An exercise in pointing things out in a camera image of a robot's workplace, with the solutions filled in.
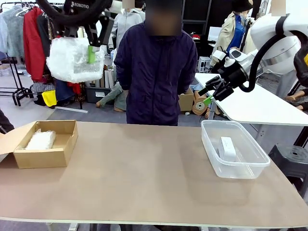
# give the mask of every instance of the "plastic bag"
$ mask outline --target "plastic bag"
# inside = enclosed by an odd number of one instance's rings
[[[55,131],[41,132],[41,129],[37,130],[31,140],[29,141],[26,150],[46,150],[51,149],[54,140],[56,139]]]
[[[95,53],[95,63],[88,63],[87,38],[55,38],[52,41],[47,66],[59,80],[80,83],[101,79],[105,54],[103,46]]]

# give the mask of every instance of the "open cardboard box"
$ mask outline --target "open cardboard box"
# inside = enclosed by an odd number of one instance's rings
[[[179,96],[179,104],[181,112],[190,112],[193,107],[194,94],[192,89],[189,87],[185,94]]]
[[[24,150],[38,129],[56,132],[52,148]],[[66,167],[77,137],[75,120],[36,121],[0,136],[0,155],[13,153],[19,168]]]

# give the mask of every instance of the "navy jacket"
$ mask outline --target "navy jacket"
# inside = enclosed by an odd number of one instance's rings
[[[193,39],[150,36],[145,23],[131,27],[118,47],[115,65],[127,97],[127,123],[176,126],[179,95],[193,81],[197,49]]]

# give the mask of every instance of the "green tag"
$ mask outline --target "green tag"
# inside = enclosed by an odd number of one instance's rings
[[[203,102],[206,106],[209,106],[212,103],[212,95],[207,97]]]
[[[95,62],[95,52],[92,46],[88,46],[88,63],[93,64]]]

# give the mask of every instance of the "red jacket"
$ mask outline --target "red jacket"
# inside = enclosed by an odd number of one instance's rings
[[[46,57],[39,36],[37,17],[43,11],[38,7],[25,14],[24,18],[24,49],[27,72],[33,81],[44,82],[43,71]]]

